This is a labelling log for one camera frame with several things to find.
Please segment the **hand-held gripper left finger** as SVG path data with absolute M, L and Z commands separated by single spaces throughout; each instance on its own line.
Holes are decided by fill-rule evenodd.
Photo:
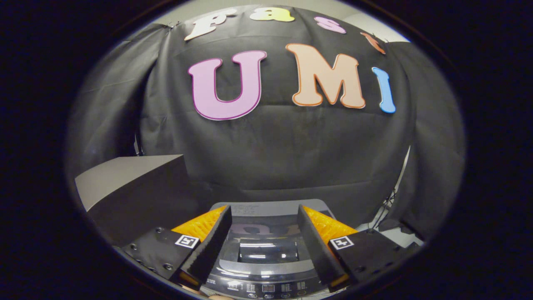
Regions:
M 232 208 L 225 205 L 173 229 L 150 229 L 126 243 L 121 251 L 172 283 L 200 290 L 207 283 L 231 226 Z

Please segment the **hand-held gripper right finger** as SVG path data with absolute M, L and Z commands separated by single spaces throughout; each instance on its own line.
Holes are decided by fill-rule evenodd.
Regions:
M 402 246 L 374 229 L 358 231 L 299 205 L 298 226 L 319 280 L 330 292 L 368 285 L 407 262 L 419 245 Z

